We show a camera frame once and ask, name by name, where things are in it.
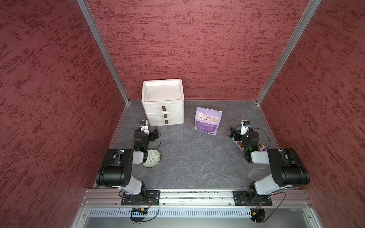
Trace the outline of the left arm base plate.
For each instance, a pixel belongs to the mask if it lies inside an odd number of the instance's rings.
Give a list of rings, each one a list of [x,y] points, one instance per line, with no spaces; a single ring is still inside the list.
[[[160,191],[147,190],[138,195],[124,194],[121,197],[122,206],[158,206],[160,199]]]

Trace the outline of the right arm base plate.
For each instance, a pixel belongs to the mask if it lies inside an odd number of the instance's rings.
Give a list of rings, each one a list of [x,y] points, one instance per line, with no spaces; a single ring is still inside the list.
[[[236,206],[272,206],[270,196],[262,196],[248,191],[233,191],[233,200]]]

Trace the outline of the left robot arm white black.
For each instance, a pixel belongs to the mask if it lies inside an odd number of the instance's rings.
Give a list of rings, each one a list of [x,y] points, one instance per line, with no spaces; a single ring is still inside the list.
[[[127,196],[145,199],[145,184],[132,176],[132,168],[135,164],[154,168],[160,163],[159,151],[148,148],[151,141],[160,137],[156,127],[149,130],[141,126],[134,133],[133,148],[108,149],[96,174],[96,185],[116,188]]]

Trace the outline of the purple oats bag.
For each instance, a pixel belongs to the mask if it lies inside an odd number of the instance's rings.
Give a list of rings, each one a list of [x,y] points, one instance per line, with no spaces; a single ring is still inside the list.
[[[197,131],[216,136],[221,118],[222,111],[197,107],[194,119],[194,128]]]

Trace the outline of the green patterned breakfast bowl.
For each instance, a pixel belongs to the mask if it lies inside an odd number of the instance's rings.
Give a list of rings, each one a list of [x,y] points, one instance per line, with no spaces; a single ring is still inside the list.
[[[156,167],[161,161],[161,154],[158,150],[149,150],[147,160],[143,163],[146,168]]]

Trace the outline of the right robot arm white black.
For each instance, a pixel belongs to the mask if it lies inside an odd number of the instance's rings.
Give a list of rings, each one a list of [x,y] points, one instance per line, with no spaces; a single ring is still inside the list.
[[[240,147],[248,163],[270,166],[270,175],[251,183],[248,196],[264,197],[282,189],[310,183],[310,175],[294,149],[260,149],[259,133],[249,126],[230,128],[230,138]]]

